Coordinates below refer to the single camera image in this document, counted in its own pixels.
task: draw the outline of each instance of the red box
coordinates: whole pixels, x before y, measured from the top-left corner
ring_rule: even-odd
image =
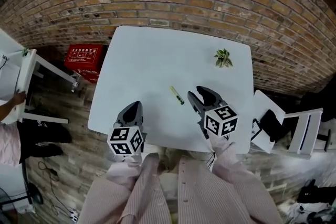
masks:
[[[86,80],[97,83],[106,51],[104,45],[70,45],[64,65]]]

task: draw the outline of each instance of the table leg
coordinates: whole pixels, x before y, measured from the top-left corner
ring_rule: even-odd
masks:
[[[58,69],[57,67],[53,66],[50,62],[46,61],[45,59],[43,59],[41,56],[36,55],[36,61],[38,63],[40,63],[42,66],[44,66],[45,68],[49,69],[50,71],[52,71],[53,73],[59,75],[60,77],[70,81],[71,83],[74,83],[76,81],[75,78],[73,78],[72,76],[64,73],[62,70]]]
[[[23,119],[28,119],[28,120],[55,122],[55,123],[63,123],[63,124],[68,124],[69,123],[68,119],[53,118],[53,117],[48,117],[48,116],[31,114],[31,113],[27,113],[27,112],[23,113],[22,118]]]

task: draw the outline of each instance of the small potted plant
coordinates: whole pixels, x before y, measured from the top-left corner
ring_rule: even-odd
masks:
[[[232,67],[233,64],[229,58],[230,52],[228,52],[226,49],[224,50],[218,50],[217,54],[214,56],[217,58],[216,66],[217,67]]]

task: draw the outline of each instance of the brick wall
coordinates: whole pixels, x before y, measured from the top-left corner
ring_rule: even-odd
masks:
[[[326,0],[0,0],[0,26],[28,48],[109,44],[119,25],[166,27],[250,45],[255,87],[318,90],[336,71]]]

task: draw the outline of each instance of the power strip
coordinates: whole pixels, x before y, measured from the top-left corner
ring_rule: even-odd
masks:
[[[77,223],[77,221],[78,221],[78,213],[75,210],[71,211],[71,217],[70,218],[72,219],[72,221],[74,223]]]

